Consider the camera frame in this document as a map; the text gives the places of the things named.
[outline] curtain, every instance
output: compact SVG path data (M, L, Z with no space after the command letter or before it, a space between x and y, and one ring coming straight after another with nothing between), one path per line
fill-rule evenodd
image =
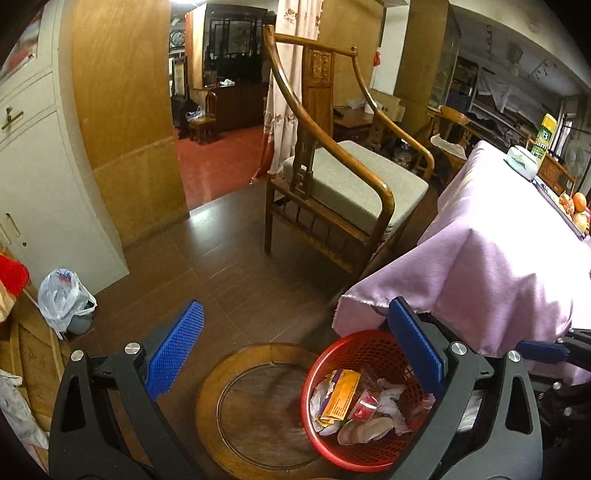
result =
M322 0L279 0L275 32L296 37L318 38ZM302 47L277 44L279 57L294 92L301 100ZM297 140L297 118L287 105L273 73L269 80L264 137L259 167L253 180L269 169L277 171L281 163L294 154Z

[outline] yellow bottle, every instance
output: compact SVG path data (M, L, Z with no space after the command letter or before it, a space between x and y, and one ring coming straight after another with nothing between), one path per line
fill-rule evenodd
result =
M542 125L538 130L538 138L535 139L535 143L531 147L531 153L536 157L538 166L542 165L550 142L552 141L552 135L556 130L556 119L547 113L542 120Z

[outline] white cabinet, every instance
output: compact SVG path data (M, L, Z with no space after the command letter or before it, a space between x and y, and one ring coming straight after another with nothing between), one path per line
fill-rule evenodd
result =
M54 268L69 268L96 293L128 270L86 157L67 77L73 1L47 4L39 56L0 84L0 124L9 106L13 115L24 113L0 134L0 242L27 266L36 287Z

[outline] wooden table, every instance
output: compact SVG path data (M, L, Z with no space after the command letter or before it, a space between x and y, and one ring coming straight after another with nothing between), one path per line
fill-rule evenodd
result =
M366 113L362 108L351 108L348 106L337 107L343 114L333 114L333 139L336 142L352 140L361 144L367 140L369 130L374 122L374 115Z

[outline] chair cushion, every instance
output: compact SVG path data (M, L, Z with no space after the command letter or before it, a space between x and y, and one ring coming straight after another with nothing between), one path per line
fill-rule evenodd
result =
M394 214L386 235L394 233L427 192L427 182L387 158L346 140L339 145L380 177L394 195ZM293 174L294 157L283 162L287 181ZM366 233L371 233L382 210L378 194L324 148L314 153L311 196Z

